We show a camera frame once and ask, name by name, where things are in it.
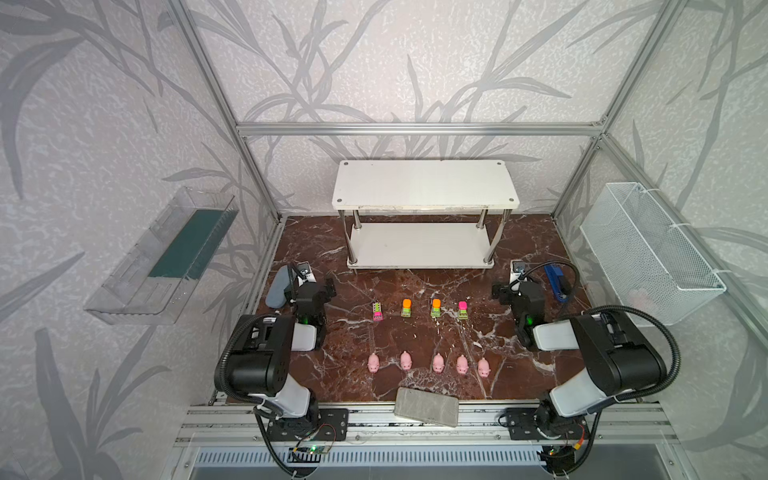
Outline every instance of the wire mesh basket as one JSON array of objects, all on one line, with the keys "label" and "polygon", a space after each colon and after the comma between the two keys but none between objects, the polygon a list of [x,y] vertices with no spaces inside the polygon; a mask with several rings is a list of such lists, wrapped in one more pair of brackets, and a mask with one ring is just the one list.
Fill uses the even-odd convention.
[{"label": "wire mesh basket", "polygon": [[725,291],[712,266],[641,184],[605,184],[581,232],[619,300],[665,325]]}]

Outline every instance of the marble floor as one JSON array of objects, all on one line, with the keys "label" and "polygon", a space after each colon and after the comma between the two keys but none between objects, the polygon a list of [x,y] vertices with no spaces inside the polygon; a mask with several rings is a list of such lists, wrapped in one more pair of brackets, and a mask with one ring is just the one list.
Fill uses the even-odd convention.
[{"label": "marble floor", "polygon": [[[500,216],[491,215],[486,227],[495,232]],[[467,216],[363,217],[366,221],[476,221]],[[509,260],[529,264],[567,259],[565,248],[548,215],[513,215],[490,270],[351,270],[338,217],[291,217],[277,248],[267,285],[289,261],[308,261],[319,282],[328,276],[336,281],[338,295],[326,305],[328,334],[316,352],[293,353],[290,373],[311,388],[321,402],[394,400],[399,386],[456,396],[460,399],[535,399],[581,370],[578,352],[530,353],[515,336],[510,309],[491,300],[491,284],[508,280]],[[543,269],[532,276],[544,280]],[[548,318],[588,307],[582,288],[574,300],[561,304],[547,290]],[[413,302],[412,317],[400,316],[402,300]],[[442,316],[429,315],[432,298],[442,301]],[[372,320],[371,303],[382,303],[384,320]],[[458,302],[468,303],[469,319],[459,321]],[[258,313],[270,310],[260,300]],[[399,357],[407,350],[413,367],[400,368]],[[377,373],[367,369],[368,356],[381,362]],[[432,357],[445,358],[445,371],[432,371]],[[456,372],[456,360],[469,361],[467,375]],[[491,367],[488,378],[477,373],[485,357]]]}]

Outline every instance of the shelf leg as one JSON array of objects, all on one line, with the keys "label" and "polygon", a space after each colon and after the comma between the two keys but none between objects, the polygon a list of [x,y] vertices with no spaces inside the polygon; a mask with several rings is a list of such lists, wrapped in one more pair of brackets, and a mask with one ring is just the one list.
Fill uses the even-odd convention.
[{"label": "shelf leg", "polygon": [[341,224],[344,226],[344,241],[346,242],[346,255],[349,259],[349,265],[354,265],[357,263],[357,257],[355,257],[355,252],[352,250],[352,243],[349,241],[349,234],[346,232],[346,218],[344,217],[344,210],[339,210],[339,217],[341,218]]},{"label": "shelf leg", "polygon": [[504,210],[504,213],[502,214],[502,222],[498,225],[498,229],[496,229],[496,235],[493,236],[493,241],[491,242],[491,247],[488,249],[488,254],[485,255],[484,259],[482,259],[483,263],[486,265],[493,263],[493,252],[496,250],[498,242],[502,239],[502,234],[504,233],[504,224],[507,223],[507,219],[509,218],[509,213],[511,211],[512,210]]},{"label": "shelf leg", "polygon": [[478,220],[477,228],[478,230],[482,230],[485,228],[485,214],[488,213],[488,209],[486,208],[482,212],[480,212],[480,220]]}]

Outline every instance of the vent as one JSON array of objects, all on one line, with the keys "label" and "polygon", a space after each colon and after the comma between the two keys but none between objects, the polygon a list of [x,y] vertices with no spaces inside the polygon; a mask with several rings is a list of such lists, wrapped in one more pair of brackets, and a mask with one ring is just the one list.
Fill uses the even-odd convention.
[{"label": "vent", "polygon": [[[287,465],[293,463],[288,447],[278,447],[278,455]],[[456,445],[456,446],[334,446],[325,455],[299,454],[302,460],[321,457],[318,464],[332,467],[451,466],[451,465],[543,465],[534,445]],[[196,467],[272,467],[266,447],[203,447]]]}]

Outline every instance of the small toy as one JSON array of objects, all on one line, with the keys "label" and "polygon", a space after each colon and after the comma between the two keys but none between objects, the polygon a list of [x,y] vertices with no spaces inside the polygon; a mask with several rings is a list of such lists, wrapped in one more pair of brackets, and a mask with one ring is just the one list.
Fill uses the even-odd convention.
[{"label": "small toy", "polygon": [[458,303],[458,319],[466,320],[468,318],[469,318],[469,315],[467,314],[467,303],[459,302]]},{"label": "small toy", "polygon": [[467,357],[460,355],[456,360],[456,372],[466,375],[468,371],[469,363],[467,362]]},{"label": "small toy", "polygon": [[487,379],[491,375],[491,366],[488,364],[488,360],[485,357],[481,358],[478,362],[478,373],[484,379]]},{"label": "small toy", "polygon": [[439,353],[435,355],[435,358],[432,359],[432,370],[435,373],[442,373],[442,371],[445,369],[445,360],[442,358],[442,355]]},{"label": "small toy", "polygon": [[400,312],[400,316],[403,318],[411,317],[411,300],[406,298],[402,301],[402,312]]},{"label": "small toy", "polygon": [[434,299],[432,301],[432,311],[429,313],[432,318],[440,316],[440,299]]},{"label": "small toy", "polygon": [[378,300],[373,301],[373,321],[375,322],[381,322],[384,320],[384,315],[382,315],[382,304]]},{"label": "small toy", "polygon": [[413,360],[411,360],[410,353],[403,352],[400,354],[400,366],[406,372],[411,369],[411,367],[413,366]]},{"label": "small toy", "polygon": [[375,353],[371,353],[371,356],[368,357],[368,371],[371,373],[379,371],[379,356]]}]

